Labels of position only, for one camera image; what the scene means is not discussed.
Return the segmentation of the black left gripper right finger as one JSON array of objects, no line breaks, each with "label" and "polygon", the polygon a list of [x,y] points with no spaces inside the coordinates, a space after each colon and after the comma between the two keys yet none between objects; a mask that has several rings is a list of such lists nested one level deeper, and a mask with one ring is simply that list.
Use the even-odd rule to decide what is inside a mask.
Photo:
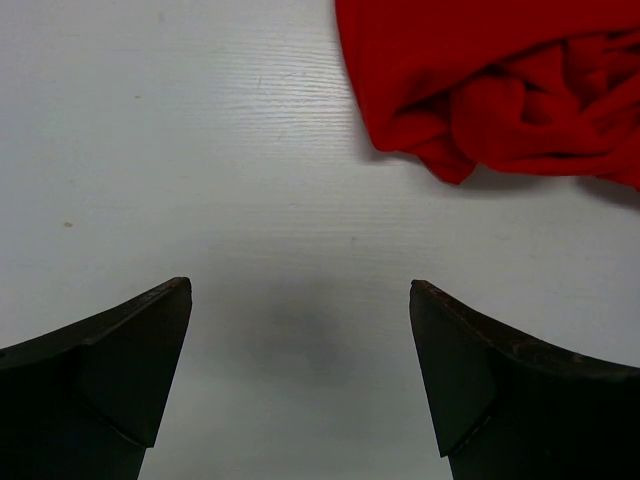
[{"label": "black left gripper right finger", "polygon": [[416,280],[410,320],[456,479],[635,479],[639,371],[537,339]]}]

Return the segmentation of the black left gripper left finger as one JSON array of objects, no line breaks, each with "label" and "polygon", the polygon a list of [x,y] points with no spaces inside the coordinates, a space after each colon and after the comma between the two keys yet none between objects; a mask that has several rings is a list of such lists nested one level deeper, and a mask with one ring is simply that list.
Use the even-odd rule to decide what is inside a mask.
[{"label": "black left gripper left finger", "polygon": [[2,349],[2,478],[138,478],[191,310],[191,282],[176,277]]}]

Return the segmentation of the red t shirt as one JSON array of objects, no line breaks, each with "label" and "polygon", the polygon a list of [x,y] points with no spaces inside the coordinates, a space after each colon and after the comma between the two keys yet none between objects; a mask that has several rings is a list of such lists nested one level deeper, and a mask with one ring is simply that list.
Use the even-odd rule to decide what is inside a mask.
[{"label": "red t shirt", "polygon": [[639,184],[635,1],[339,1],[373,146],[444,182],[479,166]]}]

